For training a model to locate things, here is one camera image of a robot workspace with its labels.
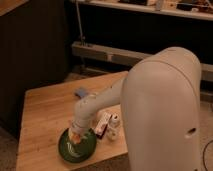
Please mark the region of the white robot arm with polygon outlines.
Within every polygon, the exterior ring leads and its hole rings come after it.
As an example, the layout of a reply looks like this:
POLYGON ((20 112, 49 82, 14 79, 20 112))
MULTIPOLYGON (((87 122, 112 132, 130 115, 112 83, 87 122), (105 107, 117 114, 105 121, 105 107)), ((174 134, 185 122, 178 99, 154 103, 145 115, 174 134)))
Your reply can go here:
POLYGON ((120 105, 131 171, 201 171, 200 81, 194 53, 166 48, 109 88, 78 101, 71 138, 89 129, 97 111, 120 105))

